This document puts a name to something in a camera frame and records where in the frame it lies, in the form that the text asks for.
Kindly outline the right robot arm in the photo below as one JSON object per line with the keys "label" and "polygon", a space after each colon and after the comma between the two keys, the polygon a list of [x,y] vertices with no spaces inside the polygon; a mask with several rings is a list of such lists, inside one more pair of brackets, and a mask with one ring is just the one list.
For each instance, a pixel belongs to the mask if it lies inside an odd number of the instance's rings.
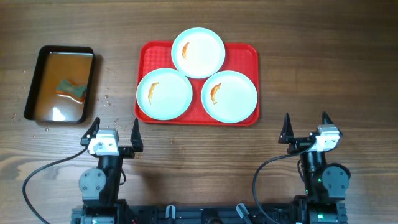
{"label": "right robot arm", "polygon": [[288,144],[290,156],[300,156],[301,176],[306,194],[296,195],[289,205],[290,223],[337,223],[348,222],[346,198],[351,172],[339,163],[327,163],[326,153],[334,150],[343,133],[326,112],[322,124],[308,137],[296,137],[287,114],[278,140]]}

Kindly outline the white plate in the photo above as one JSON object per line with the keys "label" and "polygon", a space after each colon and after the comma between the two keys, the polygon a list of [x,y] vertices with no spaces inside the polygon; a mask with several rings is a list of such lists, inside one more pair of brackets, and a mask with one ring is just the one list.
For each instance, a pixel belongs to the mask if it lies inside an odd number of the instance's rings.
{"label": "white plate", "polygon": [[190,78],[207,78],[223,65],[226,48],[218,34],[193,27],[179,34],[171,48],[175,68]]}
{"label": "white plate", "polygon": [[201,90],[205,111],[221,123],[238,123],[256,109],[257,89],[244,74],[232,70],[218,72],[208,78]]}
{"label": "white plate", "polygon": [[190,106],[193,88],[189,79],[172,68],[149,72],[138,83],[138,107],[148,117],[167,121],[182,115]]}

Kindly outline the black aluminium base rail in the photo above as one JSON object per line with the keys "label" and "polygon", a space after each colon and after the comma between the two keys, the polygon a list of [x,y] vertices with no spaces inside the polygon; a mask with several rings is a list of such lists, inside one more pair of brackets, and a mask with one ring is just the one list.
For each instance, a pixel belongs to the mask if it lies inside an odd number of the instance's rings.
{"label": "black aluminium base rail", "polygon": [[257,206],[167,207],[131,206],[126,219],[109,212],[89,214],[72,210],[71,223],[348,223],[345,204],[300,208],[288,203],[264,204],[265,217]]}

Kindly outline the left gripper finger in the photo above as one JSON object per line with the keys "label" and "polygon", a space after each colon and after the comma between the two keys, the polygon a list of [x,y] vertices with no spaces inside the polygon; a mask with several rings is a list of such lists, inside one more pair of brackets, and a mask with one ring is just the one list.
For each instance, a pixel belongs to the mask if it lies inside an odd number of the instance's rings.
{"label": "left gripper finger", "polygon": [[130,142],[132,143],[133,148],[143,148],[144,144],[142,142],[141,134],[139,131],[139,122],[138,119],[135,118],[134,124],[132,127],[132,133],[130,137]]}
{"label": "left gripper finger", "polygon": [[94,138],[99,128],[100,128],[100,118],[96,117],[92,125],[88,128],[87,132],[83,135],[82,139]]}

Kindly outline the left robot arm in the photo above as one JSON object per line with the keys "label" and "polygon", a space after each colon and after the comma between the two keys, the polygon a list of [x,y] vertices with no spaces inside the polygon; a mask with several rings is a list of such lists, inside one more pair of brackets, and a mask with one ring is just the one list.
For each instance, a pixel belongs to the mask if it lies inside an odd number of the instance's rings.
{"label": "left robot arm", "polygon": [[137,218],[125,199],[119,199],[119,187],[126,181],[123,160],[135,158],[144,145],[138,120],[134,120],[131,146],[120,146],[116,129],[100,129],[97,117],[80,144],[98,159],[95,168],[84,171],[79,179],[83,206],[72,210],[71,224],[136,223]]}

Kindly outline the black water-filled tub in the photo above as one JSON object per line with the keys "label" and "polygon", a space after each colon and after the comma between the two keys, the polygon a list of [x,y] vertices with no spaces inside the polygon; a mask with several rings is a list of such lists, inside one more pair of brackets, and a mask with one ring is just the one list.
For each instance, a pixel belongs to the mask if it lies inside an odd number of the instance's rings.
{"label": "black water-filled tub", "polygon": [[[96,57],[90,47],[45,45],[37,57],[24,117],[40,123],[82,123],[86,119]],[[85,85],[83,103],[56,94],[61,80]]]}

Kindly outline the red plastic serving tray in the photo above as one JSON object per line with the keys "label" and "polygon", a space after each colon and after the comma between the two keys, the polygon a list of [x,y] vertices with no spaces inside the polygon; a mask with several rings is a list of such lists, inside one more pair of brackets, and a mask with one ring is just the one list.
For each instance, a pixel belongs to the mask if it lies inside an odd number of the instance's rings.
{"label": "red plastic serving tray", "polygon": [[[150,41],[143,45],[139,57],[139,68],[137,82],[149,72],[158,68],[175,68],[172,63],[171,49],[172,41]],[[259,91],[259,57],[257,50],[243,43],[225,43],[226,57],[221,70],[234,70],[247,76]],[[136,103],[134,112],[136,117],[144,123],[149,124],[191,124],[205,126],[223,126],[224,123],[213,119],[204,109],[201,103],[201,89],[205,83],[204,79],[190,78],[193,88],[193,98],[190,106],[178,118],[160,121],[150,118],[140,109]]]}

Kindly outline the green and orange sponge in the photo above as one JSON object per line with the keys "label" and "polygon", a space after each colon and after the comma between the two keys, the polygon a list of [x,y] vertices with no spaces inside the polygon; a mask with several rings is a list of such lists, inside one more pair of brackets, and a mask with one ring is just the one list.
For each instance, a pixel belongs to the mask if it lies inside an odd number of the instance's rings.
{"label": "green and orange sponge", "polygon": [[86,86],[77,85],[70,80],[61,80],[55,90],[62,97],[71,98],[76,102],[83,103],[85,99]]}

